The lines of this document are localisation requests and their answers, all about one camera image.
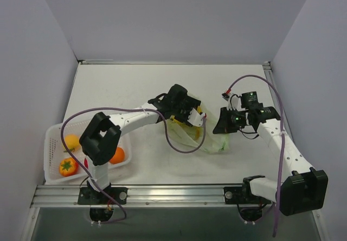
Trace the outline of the light green plastic bag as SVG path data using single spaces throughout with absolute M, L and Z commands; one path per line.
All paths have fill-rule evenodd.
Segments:
M 204 105 L 202 102 L 200 105 L 202 112 L 206 113 L 206 136 L 203 145 L 200 150 L 209 153 L 216 154 L 222 153 L 230 150 L 229 147 L 229 135 L 228 134 L 213 134 L 213 129 L 216 126 L 217 118 L 216 116 Z M 196 148 L 202 141 L 202 137 L 200 137 L 197 141 L 189 140 L 189 139 L 180 139 L 176 133 L 173 132 L 171 121 L 168 119 L 166 121 L 168 127 L 168 137 L 170 140 L 173 140 L 175 143 L 188 146 L 189 149 Z

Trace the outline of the orange fruit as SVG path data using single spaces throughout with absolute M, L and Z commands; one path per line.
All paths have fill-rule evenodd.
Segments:
M 117 147 L 113 157 L 109 160 L 110 164 L 118 164 L 125 160 L 125 152 L 121 147 Z

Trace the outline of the yellow banana bunch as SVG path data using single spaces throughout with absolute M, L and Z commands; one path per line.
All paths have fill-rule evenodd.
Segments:
M 198 112 L 202 112 L 200 106 L 197 109 Z M 197 141 L 203 134 L 203 126 L 195 127 L 195 126 L 187 126 L 175 119 L 170 119 L 172 130 L 180 139 L 189 139 L 193 141 Z

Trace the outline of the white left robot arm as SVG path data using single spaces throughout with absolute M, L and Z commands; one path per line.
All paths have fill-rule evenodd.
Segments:
M 189 96 L 184 87 L 175 84 L 168 93 L 160 94 L 136 109 L 119 109 L 120 113 L 114 115 L 96 113 L 79 139 L 88 161 L 90 197 L 98 204 L 108 201 L 108 187 L 111 185 L 108 164 L 122 136 L 170 118 L 189 127 L 203 127 L 206 114 L 200 105 L 200 100 Z

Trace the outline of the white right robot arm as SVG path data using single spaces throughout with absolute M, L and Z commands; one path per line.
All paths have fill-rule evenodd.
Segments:
M 236 133 L 251 126 L 262 138 L 279 163 L 276 180 L 264 175 L 245 177 L 235 201 L 244 204 L 257 201 L 279 203 L 285 216 L 321 209 L 324 205 L 328 176 L 317 170 L 300 153 L 281 123 L 281 116 L 274 107 L 258 102 L 256 92 L 240 96 L 241 110 L 231 104 L 220 109 L 214 134 Z

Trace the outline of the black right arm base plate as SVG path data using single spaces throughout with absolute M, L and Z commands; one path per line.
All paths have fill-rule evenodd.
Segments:
M 250 205 L 263 204 L 260 198 L 256 196 L 247 196 L 243 193 L 240 186 L 227 186 L 223 188 L 224 203 L 227 205 Z

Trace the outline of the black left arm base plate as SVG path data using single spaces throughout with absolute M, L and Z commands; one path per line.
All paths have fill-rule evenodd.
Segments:
M 117 201 L 120 205 L 126 204 L 127 199 L 126 187 L 109 186 L 104 190 L 110 197 Z M 92 187 L 82 187 L 79 190 L 77 203 L 79 205 L 111 205 L 114 204 L 109 197 L 103 193 L 94 190 Z

